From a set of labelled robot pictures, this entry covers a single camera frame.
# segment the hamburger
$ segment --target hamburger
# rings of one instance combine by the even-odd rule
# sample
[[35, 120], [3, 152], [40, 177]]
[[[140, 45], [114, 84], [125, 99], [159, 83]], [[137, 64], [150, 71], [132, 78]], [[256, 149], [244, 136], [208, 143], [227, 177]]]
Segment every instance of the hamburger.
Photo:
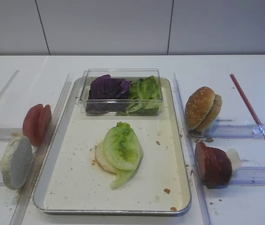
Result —
[[222, 107], [222, 98], [209, 87], [201, 87], [188, 99], [185, 106], [189, 130], [203, 133], [212, 125]]

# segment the tray rim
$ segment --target tray rim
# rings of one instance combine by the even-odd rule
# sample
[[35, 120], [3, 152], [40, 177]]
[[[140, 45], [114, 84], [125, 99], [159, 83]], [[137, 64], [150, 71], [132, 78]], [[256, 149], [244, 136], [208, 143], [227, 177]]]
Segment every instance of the tray rim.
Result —
[[[171, 83], [167, 78], [160, 77], [160, 79], [164, 79], [169, 84], [170, 93], [171, 93], [171, 103], [170, 104], [172, 104], [173, 108], [174, 108], [176, 129], [179, 133], [179, 127], [178, 127], [178, 123], [177, 123], [177, 112], [175, 110], [175, 105], [174, 105], [174, 101], [173, 101]], [[74, 82], [72, 89], [71, 89], [71, 92], [70, 92], [70, 95], [69, 95], [69, 98], [67, 100], [64, 112], [62, 113], [62, 116], [59, 120], [59, 124], [58, 124], [56, 131], [60, 127], [61, 121], [62, 121], [64, 115], [66, 114], [66, 109], [68, 108], [68, 106], [70, 106], [71, 104], [73, 104], [73, 106], [78, 104], [76, 99], [79, 98], [79, 94], [80, 94], [79, 89], [81, 88], [81, 87], [78, 87], [78, 85], [79, 84], [83, 85], [83, 83], [82, 83], [83, 81], [84, 81], [84, 77], [80, 77]], [[184, 162], [184, 166], [185, 166], [185, 158], [184, 158], [184, 154], [183, 154], [183, 148], [182, 148], [180, 136], [179, 136], [179, 146], [180, 146], [180, 149], [182, 150], [181, 153], [182, 153], [182, 158], [183, 158], [183, 162]], [[38, 179], [37, 179], [37, 182], [36, 182], [36, 185], [34, 188], [34, 192], [32, 195], [33, 204], [36, 206], [37, 209], [39, 209], [41, 212], [44, 212], [45, 214], [49, 214], [49, 215], [101, 215], [101, 216], [121, 216], [122, 215], [122, 216], [165, 216], [165, 217], [168, 216], [168, 217], [174, 217], [174, 216], [182, 216], [182, 215], [186, 214], [191, 208], [192, 193], [191, 193], [190, 184], [187, 181], [190, 199], [189, 199], [189, 202], [187, 203], [186, 207], [181, 209], [181, 210], [178, 210], [178, 211], [171, 211], [171, 210], [169, 210], [169, 211], [160, 211], [160, 210], [50, 210], [50, 209], [44, 209], [36, 203], [35, 195], [36, 195], [36, 190], [37, 190], [37, 187], [38, 187], [38, 184], [40, 181], [40, 177], [42, 176], [42, 173], [44, 171], [44, 166], [45, 166], [46, 161], [48, 159], [48, 155], [50, 153], [50, 150], [51, 150], [51, 146], [50, 146], [50, 149], [48, 149], [48, 151], [47, 151], [46, 159], [44, 160], [42, 168], [39, 172]], [[185, 175], [188, 179], [186, 167], [185, 167]]]

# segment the purple cabbage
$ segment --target purple cabbage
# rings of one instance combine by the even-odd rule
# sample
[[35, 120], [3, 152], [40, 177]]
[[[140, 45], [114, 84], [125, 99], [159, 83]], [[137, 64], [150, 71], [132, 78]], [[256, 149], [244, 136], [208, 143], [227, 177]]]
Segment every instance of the purple cabbage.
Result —
[[[111, 78], [109, 74], [96, 78], [90, 86], [88, 100], [128, 99], [130, 82]], [[125, 104], [88, 103], [87, 113], [102, 114], [108, 111], [125, 111]]]

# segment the metal tray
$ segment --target metal tray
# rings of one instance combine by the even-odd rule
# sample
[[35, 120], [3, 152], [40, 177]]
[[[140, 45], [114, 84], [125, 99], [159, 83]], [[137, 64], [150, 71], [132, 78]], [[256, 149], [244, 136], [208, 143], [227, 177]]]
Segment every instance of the metal tray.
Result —
[[[83, 79], [73, 86], [39, 175], [34, 205], [48, 214], [185, 214], [191, 192], [169, 81], [161, 78], [164, 101], [158, 116], [87, 116], [76, 101]], [[115, 177], [95, 164], [94, 146], [119, 121], [134, 129], [144, 157], [134, 178], [111, 190]]]

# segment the clear plastic container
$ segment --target clear plastic container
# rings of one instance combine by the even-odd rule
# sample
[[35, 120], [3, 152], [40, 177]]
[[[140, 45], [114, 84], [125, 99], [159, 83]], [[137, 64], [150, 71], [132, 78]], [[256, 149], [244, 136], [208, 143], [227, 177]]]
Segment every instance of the clear plastic container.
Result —
[[[140, 79], [146, 80], [152, 76], [155, 77], [158, 92], [157, 98], [154, 99], [127, 99], [126, 97], [116, 97], [115, 99], [94, 99], [90, 96], [91, 83], [98, 77], [110, 75], [112, 79], [125, 79], [130, 82], [129, 89]], [[83, 87], [81, 90], [80, 102], [82, 104], [81, 112], [87, 115], [141, 115], [141, 116], [156, 116], [160, 113], [161, 104], [163, 101], [161, 81], [158, 69], [89, 69], [83, 77]], [[108, 89], [100, 90], [101, 96]]]

